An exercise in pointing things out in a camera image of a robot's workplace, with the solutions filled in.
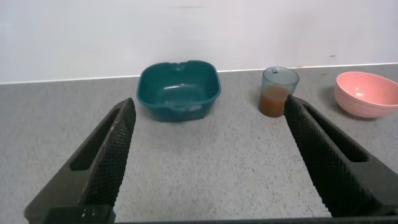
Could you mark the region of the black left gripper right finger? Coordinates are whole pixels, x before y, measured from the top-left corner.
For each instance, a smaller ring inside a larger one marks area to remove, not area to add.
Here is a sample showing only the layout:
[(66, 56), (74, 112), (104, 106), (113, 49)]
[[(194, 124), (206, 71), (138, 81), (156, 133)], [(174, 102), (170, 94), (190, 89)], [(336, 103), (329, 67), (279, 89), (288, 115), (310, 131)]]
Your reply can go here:
[(310, 178), (334, 217), (397, 214), (397, 173), (303, 99), (284, 116)]

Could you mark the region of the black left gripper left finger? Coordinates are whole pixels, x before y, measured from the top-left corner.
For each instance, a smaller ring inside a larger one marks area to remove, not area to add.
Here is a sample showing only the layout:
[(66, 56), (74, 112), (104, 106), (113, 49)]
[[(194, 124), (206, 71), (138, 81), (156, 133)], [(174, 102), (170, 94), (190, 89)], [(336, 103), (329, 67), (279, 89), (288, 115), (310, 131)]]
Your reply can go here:
[(24, 210), (29, 223), (113, 223), (136, 122), (116, 104)]

